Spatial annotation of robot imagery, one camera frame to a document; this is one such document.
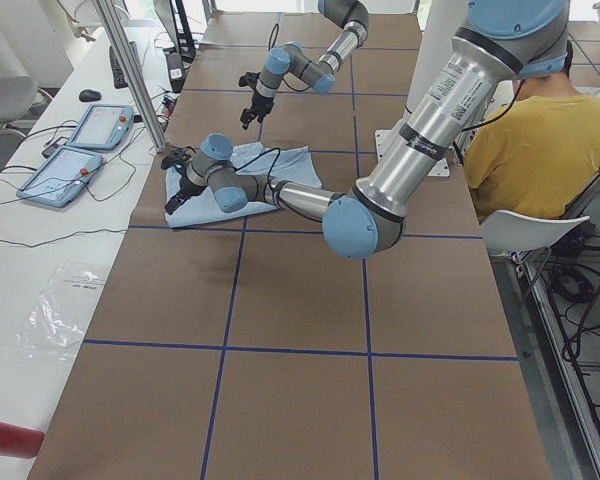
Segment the person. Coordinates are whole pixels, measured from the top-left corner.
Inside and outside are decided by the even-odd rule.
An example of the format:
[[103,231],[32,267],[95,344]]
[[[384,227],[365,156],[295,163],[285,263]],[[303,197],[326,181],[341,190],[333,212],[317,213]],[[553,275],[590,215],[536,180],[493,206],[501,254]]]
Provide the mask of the person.
[[[516,102],[482,127],[464,173],[478,220],[498,209],[556,219],[600,167],[600,99],[569,78],[573,47],[560,72],[516,84]],[[493,119],[505,107],[493,113]]]

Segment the tablet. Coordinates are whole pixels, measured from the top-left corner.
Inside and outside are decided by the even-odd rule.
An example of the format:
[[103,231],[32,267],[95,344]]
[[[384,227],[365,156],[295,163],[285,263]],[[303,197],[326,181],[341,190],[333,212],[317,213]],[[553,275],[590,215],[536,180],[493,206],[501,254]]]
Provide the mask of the tablet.
[[130,105],[89,105],[67,145],[108,152],[116,148],[133,124]]
[[59,147],[16,192],[18,198],[51,207],[73,200],[102,166],[102,155],[74,147]]

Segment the red object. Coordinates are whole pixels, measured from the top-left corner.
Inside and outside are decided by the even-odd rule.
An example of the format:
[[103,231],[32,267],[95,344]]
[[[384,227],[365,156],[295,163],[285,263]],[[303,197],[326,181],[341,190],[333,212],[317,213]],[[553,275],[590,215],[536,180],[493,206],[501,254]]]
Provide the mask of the red object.
[[0,422],[0,455],[33,458],[38,455],[44,433]]

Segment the light blue joint cover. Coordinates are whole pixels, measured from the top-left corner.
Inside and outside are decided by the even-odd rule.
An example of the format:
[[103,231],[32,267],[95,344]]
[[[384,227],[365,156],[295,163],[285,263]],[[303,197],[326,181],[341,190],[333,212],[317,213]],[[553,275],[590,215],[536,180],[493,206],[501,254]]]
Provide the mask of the light blue joint cover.
[[316,84],[313,86],[313,89],[320,95],[326,95],[331,91],[335,84],[336,77],[330,73],[327,73],[316,82]]
[[224,213],[236,212],[249,203],[247,194],[238,187],[220,188],[213,193],[213,198]]
[[291,57],[289,54],[280,47],[275,47],[269,50],[267,60],[264,62],[264,66],[274,75],[284,75],[289,71],[291,65]]
[[567,0],[469,0],[476,31],[495,40],[526,37],[551,23]]
[[378,227],[358,200],[342,197],[327,208],[322,231],[329,247],[340,257],[361,260],[378,246]]
[[556,58],[549,60],[543,60],[542,62],[528,63],[518,73],[516,78],[525,79],[533,77],[545,77],[552,73],[557,73],[564,67],[564,59],[567,58],[567,54],[561,55]]
[[200,150],[214,160],[229,160],[233,153],[233,144],[226,135],[212,133],[200,145]]

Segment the computer mouse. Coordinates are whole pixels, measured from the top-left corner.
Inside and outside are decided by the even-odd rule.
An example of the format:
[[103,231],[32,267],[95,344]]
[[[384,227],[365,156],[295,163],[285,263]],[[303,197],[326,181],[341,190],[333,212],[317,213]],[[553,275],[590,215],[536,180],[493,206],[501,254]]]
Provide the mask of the computer mouse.
[[96,102],[102,98],[102,94],[97,90],[91,90],[89,88],[80,92],[78,100],[81,102]]

